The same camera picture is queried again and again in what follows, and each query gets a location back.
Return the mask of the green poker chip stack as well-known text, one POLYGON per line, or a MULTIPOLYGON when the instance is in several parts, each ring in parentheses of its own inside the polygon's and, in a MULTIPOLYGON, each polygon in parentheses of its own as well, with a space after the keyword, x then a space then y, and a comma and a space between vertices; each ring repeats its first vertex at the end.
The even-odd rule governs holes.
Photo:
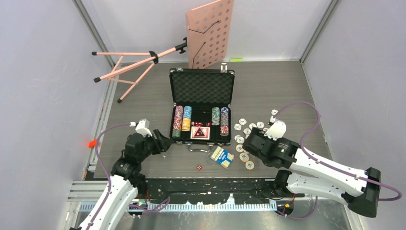
POLYGON ((172 130, 172 138, 180 138, 180 136, 181 136, 181 130, 179 130, 179 129, 172 130))

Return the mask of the blue playing card deck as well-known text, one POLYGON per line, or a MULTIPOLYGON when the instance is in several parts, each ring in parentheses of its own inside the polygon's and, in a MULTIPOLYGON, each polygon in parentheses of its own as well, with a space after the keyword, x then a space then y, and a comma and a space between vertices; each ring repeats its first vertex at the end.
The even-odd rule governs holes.
POLYGON ((210 158, 223 168, 228 169, 235 156, 219 146, 210 155, 210 158))

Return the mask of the red white chip stack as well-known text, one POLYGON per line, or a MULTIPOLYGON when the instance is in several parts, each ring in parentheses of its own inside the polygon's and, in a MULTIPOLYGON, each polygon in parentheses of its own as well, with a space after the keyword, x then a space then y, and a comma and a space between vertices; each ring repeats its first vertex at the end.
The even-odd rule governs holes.
POLYGON ((177 105, 175 107, 173 130, 181 130, 183 119, 183 106, 177 105))

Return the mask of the black poker set case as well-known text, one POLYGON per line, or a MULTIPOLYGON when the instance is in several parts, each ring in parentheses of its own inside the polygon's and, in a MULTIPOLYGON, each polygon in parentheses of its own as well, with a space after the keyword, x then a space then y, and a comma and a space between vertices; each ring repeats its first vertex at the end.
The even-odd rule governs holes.
POLYGON ((191 121, 212 123, 212 109, 215 107, 228 108, 231 127, 231 103, 236 73, 234 70, 219 69, 185 69, 171 68, 169 81, 173 100, 169 137, 177 144, 228 146, 231 144, 231 130, 227 136, 220 134, 221 126, 210 125, 208 140, 191 137, 191 131, 181 131, 180 136, 173 134, 176 106, 192 108, 191 121))

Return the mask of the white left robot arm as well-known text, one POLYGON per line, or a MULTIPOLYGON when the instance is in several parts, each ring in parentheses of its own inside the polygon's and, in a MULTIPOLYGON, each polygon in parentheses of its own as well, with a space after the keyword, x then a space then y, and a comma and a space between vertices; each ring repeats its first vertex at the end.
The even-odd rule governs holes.
POLYGON ((151 135, 129 135, 120 158, 112 167, 102 195, 78 229, 115 229, 133 200, 142 198, 147 192, 147 180, 141 173, 141 163, 150 155, 166 152, 172 143, 172 139, 165 137, 157 129, 151 135))

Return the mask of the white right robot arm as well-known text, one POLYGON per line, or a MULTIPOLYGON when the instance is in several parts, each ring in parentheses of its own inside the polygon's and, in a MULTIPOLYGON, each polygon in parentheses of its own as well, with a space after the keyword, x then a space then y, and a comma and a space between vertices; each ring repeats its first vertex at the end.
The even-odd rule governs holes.
POLYGON ((375 168, 357 170, 328 160, 328 163, 353 173, 348 176, 321 164, 322 157, 286 138, 273 140, 255 130, 242 148, 264 165, 278 169, 272 190, 278 196, 309 194, 345 204, 351 211, 369 218, 377 216, 381 172, 375 168))

